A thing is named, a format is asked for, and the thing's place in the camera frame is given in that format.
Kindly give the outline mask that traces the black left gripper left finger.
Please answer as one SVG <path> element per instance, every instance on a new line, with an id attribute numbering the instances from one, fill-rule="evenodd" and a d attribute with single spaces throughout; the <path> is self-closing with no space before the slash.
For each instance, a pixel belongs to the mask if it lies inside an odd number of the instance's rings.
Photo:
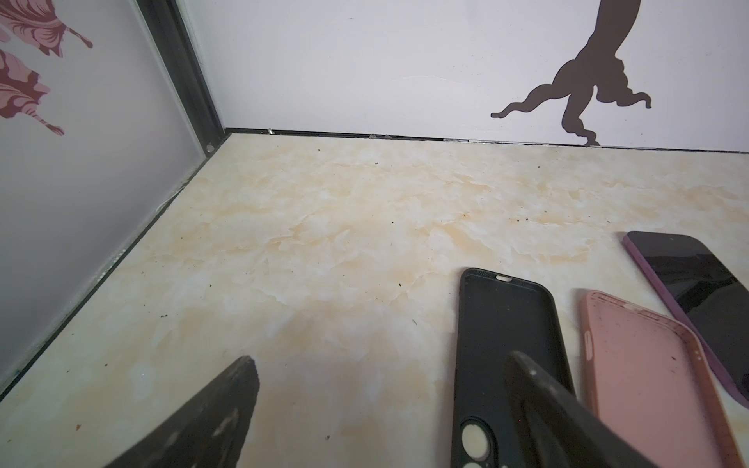
<path id="1" fill-rule="evenodd" d="M 238 358 L 109 466 L 236 466 L 260 387 L 255 361 Z"/>

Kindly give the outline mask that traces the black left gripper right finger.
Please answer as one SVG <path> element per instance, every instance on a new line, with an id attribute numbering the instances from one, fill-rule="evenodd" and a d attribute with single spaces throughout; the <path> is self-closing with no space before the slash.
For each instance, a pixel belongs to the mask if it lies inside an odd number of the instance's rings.
<path id="1" fill-rule="evenodd" d="M 509 354 L 504 385 L 527 467 L 653 466 L 526 354 Z"/>

